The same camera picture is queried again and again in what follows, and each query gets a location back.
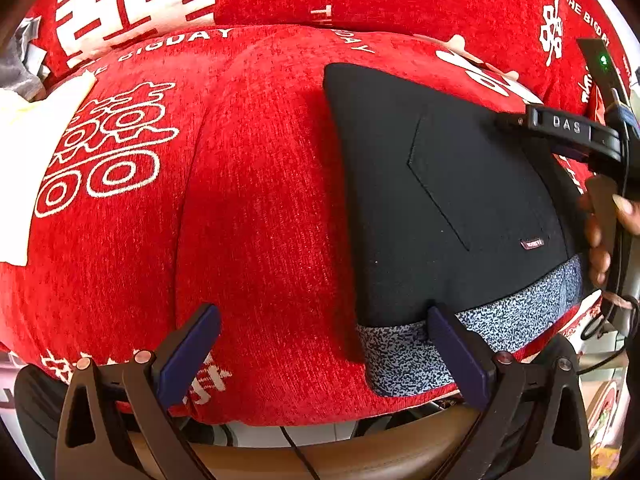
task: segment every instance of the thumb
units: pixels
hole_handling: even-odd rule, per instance
[[[616,214],[624,228],[631,234],[640,235],[640,203],[631,202],[620,195],[613,196],[616,203]]]

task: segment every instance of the gray speckled waistband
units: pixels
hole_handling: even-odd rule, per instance
[[[581,293],[582,256],[577,254],[520,292],[457,316],[494,350],[515,352],[577,304]],[[453,381],[427,340],[425,325],[425,321],[390,327],[358,325],[367,383],[375,393],[413,396]]]

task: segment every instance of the metal screw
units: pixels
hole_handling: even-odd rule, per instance
[[[561,357],[558,359],[558,367],[561,370],[568,372],[569,370],[571,370],[571,368],[573,368],[573,365],[571,364],[571,361],[569,361],[569,359],[567,359],[566,357]]]
[[[141,350],[135,355],[134,359],[139,365],[148,363],[151,359],[151,352],[149,350]]]
[[[495,360],[501,365],[510,365],[513,363],[513,356],[506,350],[500,350],[495,353]]]
[[[88,357],[82,357],[81,359],[78,359],[78,362],[76,363],[76,368],[78,370],[86,370],[90,365],[91,365],[91,359],[89,359]]]

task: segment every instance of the black folded garment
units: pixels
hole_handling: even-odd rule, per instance
[[[488,108],[357,65],[325,67],[324,91],[377,394],[450,382],[426,338],[435,302],[494,349],[515,351],[584,296],[579,192],[545,140],[510,136]]]

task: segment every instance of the fingernail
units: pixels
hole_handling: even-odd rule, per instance
[[[616,207],[623,213],[630,215],[634,211],[633,204],[626,198],[622,198],[620,195],[614,195],[613,202],[616,203]]]

